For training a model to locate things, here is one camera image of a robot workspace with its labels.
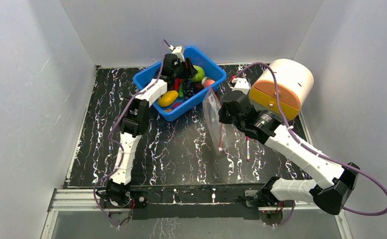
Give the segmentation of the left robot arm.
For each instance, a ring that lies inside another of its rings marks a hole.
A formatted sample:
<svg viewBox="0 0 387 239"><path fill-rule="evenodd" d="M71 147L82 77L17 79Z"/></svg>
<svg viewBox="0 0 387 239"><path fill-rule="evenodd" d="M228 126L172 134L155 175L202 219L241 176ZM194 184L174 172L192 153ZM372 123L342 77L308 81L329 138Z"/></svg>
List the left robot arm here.
<svg viewBox="0 0 387 239"><path fill-rule="evenodd" d="M197 73L189 57L175 53L165 54L151 81L131 98L123 100L123 112L112 127L113 130L120 130L121 137L118 142L118 157L102 195L104 201L117 207L128 206L131 201L129 183L132 163L136 147L148 129L149 108L167 93L168 85L175 87L177 80L186 80Z"/></svg>

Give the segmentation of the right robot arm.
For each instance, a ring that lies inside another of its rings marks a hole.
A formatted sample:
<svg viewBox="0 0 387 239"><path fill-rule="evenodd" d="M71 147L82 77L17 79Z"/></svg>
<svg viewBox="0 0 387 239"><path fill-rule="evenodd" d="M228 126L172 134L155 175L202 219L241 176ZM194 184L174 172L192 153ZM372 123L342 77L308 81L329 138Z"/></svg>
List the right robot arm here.
<svg viewBox="0 0 387 239"><path fill-rule="evenodd" d="M308 151L309 144L296 142L280 117L269 110L256 110L241 91L232 91L222 96L221 101L221 123L232 124L247 137L281 153L311 176L310 180L271 177L260 191L245 196L245 201L254 207L276 206L286 200L303 201L314 203L331 215L339 214L356 185L355 171Z"/></svg>

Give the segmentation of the yellow toy mango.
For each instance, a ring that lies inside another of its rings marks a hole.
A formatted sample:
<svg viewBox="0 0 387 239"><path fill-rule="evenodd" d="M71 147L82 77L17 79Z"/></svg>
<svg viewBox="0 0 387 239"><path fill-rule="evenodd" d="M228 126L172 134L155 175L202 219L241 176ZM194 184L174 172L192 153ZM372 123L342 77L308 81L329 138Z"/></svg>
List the yellow toy mango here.
<svg viewBox="0 0 387 239"><path fill-rule="evenodd" d="M172 105L178 97L179 93L175 90L171 90L162 95L161 98L158 100L157 104L160 107L165 108Z"/></svg>

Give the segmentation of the green toy cabbage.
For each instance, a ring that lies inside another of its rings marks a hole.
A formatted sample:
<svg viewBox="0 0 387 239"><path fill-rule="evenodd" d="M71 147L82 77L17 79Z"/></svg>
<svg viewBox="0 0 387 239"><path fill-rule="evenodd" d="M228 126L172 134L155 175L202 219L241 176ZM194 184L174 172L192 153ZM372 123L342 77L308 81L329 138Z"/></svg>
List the green toy cabbage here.
<svg viewBox="0 0 387 239"><path fill-rule="evenodd" d="M202 80L205 78L205 72L202 67L194 65L194 69L197 71L197 73L188 80L194 83L202 82Z"/></svg>

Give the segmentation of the clear zip top bag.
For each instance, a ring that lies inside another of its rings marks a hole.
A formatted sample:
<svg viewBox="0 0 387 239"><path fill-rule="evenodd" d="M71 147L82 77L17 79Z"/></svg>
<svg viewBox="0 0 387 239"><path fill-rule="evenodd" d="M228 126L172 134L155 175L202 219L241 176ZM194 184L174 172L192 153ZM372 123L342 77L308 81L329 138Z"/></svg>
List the clear zip top bag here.
<svg viewBox="0 0 387 239"><path fill-rule="evenodd" d="M223 135L226 132L225 127L219 121L219 110L221 103L212 88L208 88L202 101L203 115L206 121L208 132L211 136L214 150L217 154L224 151Z"/></svg>

